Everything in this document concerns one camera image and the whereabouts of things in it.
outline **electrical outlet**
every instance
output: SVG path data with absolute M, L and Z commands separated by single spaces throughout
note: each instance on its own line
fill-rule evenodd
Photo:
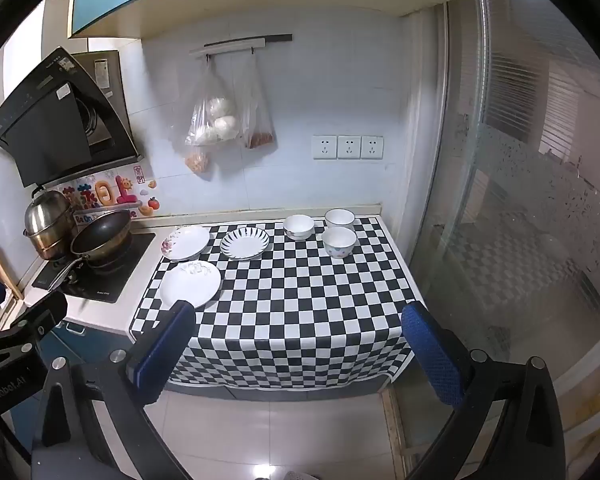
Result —
M 338 136 L 338 158 L 360 158 L 360 136 Z
M 311 138 L 311 155 L 313 158 L 336 158 L 335 135 L 314 135 Z
M 382 158 L 384 137 L 363 136 L 360 158 Z

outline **gas stove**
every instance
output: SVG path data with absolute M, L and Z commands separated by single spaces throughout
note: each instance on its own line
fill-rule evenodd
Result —
M 80 264 L 74 269 L 73 275 L 70 274 L 69 280 L 60 286 L 60 290 L 69 296 L 85 300 L 115 303 L 154 237 L 155 233 L 134 234 L 129 248 L 125 250 L 123 256 L 115 260 L 114 264 L 99 269 L 92 269 L 86 263 Z M 56 262 L 47 262 L 32 286 L 48 290 L 53 279 L 69 261 L 70 259 L 66 258 Z

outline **frying pan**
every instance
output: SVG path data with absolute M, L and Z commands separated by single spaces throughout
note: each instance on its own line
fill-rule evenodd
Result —
M 96 218 L 71 242 L 71 252 L 76 259 L 56 276 L 48 290 L 55 290 L 64 282 L 71 269 L 81 262 L 97 262 L 111 256 L 129 236 L 131 214 L 119 209 Z

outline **metal bolt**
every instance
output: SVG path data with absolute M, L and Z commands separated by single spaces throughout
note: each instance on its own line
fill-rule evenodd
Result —
M 533 368 L 537 368 L 538 370 L 542 370 L 546 366 L 544 361 L 537 356 L 531 358 L 531 365 Z
M 66 364 L 66 359 L 64 357 L 56 357 L 54 361 L 51 363 L 51 367 L 54 370 L 59 370 Z
M 126 352 L 124 350 L 114 350 L 109 354 L 109 359 L 112 363 L 119 363 L 123 361 L 126 357 Z
M 483 363 L 488 359 L 487 352 L 484 350 L 471 350 L 471 359 L 473 359 L 477 363 Z

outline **white countertop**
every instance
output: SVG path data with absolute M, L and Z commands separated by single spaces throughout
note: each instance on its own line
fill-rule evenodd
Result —
M 64 319 L 98 330 L 129 336 L 128 329 L 132 317 L 151 279 L 151 275 L 162 257 L 160 252 L 162 241 L 174 229 L 174 227 L 157 227 L 134 230 L 137 233 L 155 233 L 155 238 L 151 240 L 151 244 L 142 255 L 116 303 L 84 300 L 83 298 L 65 295 L 67 308 Z M 24 302 L 27 306 L 33 305 L 48 294 L 46 290 L 31 286 L 43 267 L 41 266 L 36 271 L 32 280 L 24 289 Z

